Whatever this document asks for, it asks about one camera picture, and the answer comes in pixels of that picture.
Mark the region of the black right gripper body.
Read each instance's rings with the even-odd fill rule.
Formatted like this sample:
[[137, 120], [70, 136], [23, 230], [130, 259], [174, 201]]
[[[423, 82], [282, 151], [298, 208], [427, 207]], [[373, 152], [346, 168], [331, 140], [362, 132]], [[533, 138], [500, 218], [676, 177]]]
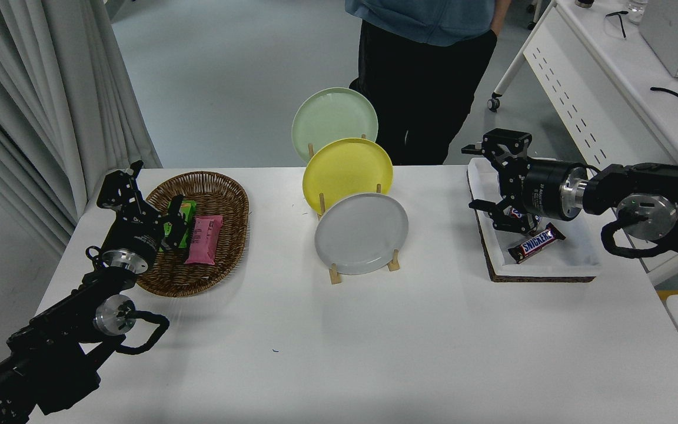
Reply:
[[522, 180], [522, 210], [552, 219], [565, 219], [561, 188], [566, 180], [566, 166], [557, 161], [531, 161]]

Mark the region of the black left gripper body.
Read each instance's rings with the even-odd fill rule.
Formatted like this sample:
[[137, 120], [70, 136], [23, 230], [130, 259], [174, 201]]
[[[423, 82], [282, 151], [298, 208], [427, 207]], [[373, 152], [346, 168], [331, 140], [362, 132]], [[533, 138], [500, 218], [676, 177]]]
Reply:
[[123, 251], [154, 261], [163, 236], [164, 225], [157, 219], [137, 221], [117, 215], [102, 244], [102, 259], [108, 261], [110, 252]]

